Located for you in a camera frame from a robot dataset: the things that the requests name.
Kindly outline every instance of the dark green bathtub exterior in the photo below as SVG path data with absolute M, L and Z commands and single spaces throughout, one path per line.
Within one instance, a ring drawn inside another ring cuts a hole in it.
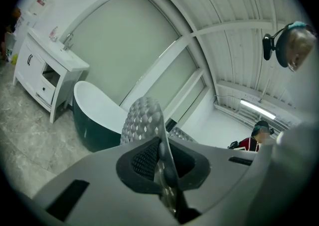
M 120 144 L 121 135 L 91 120 L 78 106 L 74 96 L 73 115 L 76 130 L 89 151 L 97 152 Z

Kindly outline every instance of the black handle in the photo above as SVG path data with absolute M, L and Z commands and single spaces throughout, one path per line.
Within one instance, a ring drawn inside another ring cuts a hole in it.
M 26 61 L 26 63 L 28 64 L 28 65 L 30 65 L 29 64 L 29 62 L 30 62 L 30 57 L 32 56 L 32 54 L 30 54 L 30 56 L 28 57 L 28 60 Z
M 33 55 L 30 54 L 30 56 L 28 57 L 28 61 L 26 62 L 28 65 L 30 65 L 30 60 L 32 59 Z

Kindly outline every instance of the bottle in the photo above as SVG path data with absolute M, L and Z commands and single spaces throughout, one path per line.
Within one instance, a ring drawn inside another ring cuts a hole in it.
M 50 39 L 52 39 L 52 38 L 55 36 L 57 29 L 58 29 L 58 27 L 56 26 L 56 27 L 51 31 L 51 33 L 50 33 L 50 35 L 49 35 L 49 38 L 50 38 Z
M 18 60 L 18 55 L 15 54 L 15 55 L 13 56 L 13 58 L 12 58 L 11 64 L 15 65 L 17 60 Z

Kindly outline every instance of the ceiling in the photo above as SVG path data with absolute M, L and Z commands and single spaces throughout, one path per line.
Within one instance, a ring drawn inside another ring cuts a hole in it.
M 277 115 L 290 128 L 300 112 L 285 91 L 291 78 L 275 55 L 265 61 L 262 37 L 287 23 L 307 21 L 296 0 L 171 0 L 184 15 L 205 54 L 217 97 L 216 108 L 250 125 L 260 115 L 240 106 L 244 98 Z

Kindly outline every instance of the sink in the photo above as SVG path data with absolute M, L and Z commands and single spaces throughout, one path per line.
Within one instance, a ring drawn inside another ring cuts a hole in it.
M 53 50 L 53 52 L 55 52 L 57 56 L 61 57 L 61 59 L 69 60 L 69 61 L 74 60 L 73 55 L 75 54 L 69 49 L 64 50 L 63 47 L 64 47 L 64 44 L 59 41 L 49 43 L 49 48 Z
M 33 28 L 29 28 L 28 33 L 39 43 L 39 45 L 44 50 L 49 53 L 50 56 L 52 56 L 68 71 L 72 72 L 86 70 L 90 67 L 71 50 L 64 50 L 64 44 L 60 41 L 53 42 Z

